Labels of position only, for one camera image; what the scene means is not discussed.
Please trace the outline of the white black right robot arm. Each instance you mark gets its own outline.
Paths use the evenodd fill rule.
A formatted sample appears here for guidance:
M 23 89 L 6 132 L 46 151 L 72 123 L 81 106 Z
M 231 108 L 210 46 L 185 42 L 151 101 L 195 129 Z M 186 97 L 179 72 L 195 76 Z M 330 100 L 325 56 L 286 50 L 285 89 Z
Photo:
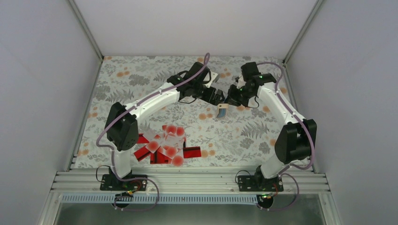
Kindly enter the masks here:
M 255 187 L 265 191 L 272 185 L 273 178 L 289 168 L 307 170 L 313 166 L 317 124 L 301 115 L 284 96 L 279 87 L 283 75 L 262 74 L 259 65 L 248 62 L 241 66 L 241 77 L 230 85 L 226 103 L 247 107 L 249 100 L 255 97 L 269 108 L 281 126 L 274 154 L 255 172 Z

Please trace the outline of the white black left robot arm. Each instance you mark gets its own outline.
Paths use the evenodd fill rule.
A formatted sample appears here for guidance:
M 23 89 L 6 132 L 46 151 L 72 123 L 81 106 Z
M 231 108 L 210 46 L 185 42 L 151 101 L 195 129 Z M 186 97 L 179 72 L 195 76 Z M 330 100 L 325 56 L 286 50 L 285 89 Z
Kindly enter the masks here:
M 212 72 L 200 62 L 195 62 L 190 70 L 169 77 L 157 90 L 143 98 L 126 105 L 114 103 L 109 111 L 104 131 L 99 135 L 111 142 L 111 171 L 114 174 L 112 184 L 119 190 L 130 185 L 131 148 L 138 142 L 138 126 L 142 120 L 161 108 L 176 103 L 185 97 L 201 99 L 209 104 L 218 105 L 225 97 L 222 90 L 212 87 L 220 75 Z

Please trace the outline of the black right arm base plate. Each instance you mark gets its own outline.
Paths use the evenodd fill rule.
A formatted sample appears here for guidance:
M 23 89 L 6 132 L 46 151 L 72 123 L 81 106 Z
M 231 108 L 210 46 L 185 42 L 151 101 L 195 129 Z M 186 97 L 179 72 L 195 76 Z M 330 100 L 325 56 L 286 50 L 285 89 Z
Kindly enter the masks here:
M 239 175 L 236 178 L 240 192 L 282 192 L 282 178 L 265 179 L 257 175 Z

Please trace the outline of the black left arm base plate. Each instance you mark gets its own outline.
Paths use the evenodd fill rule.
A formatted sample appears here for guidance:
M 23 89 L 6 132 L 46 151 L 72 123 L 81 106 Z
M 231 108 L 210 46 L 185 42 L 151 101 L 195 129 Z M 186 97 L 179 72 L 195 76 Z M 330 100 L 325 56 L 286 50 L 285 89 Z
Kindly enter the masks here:
M 143 174 L 131 174 L 125 177 L 125 179 L 139 178 L 134 181 L 120 181 L 113 174 L 104 174 L 100 180 L 101 191 L 145 191 L 147 181 L 142 178 L 147 178 L 147 175 Z

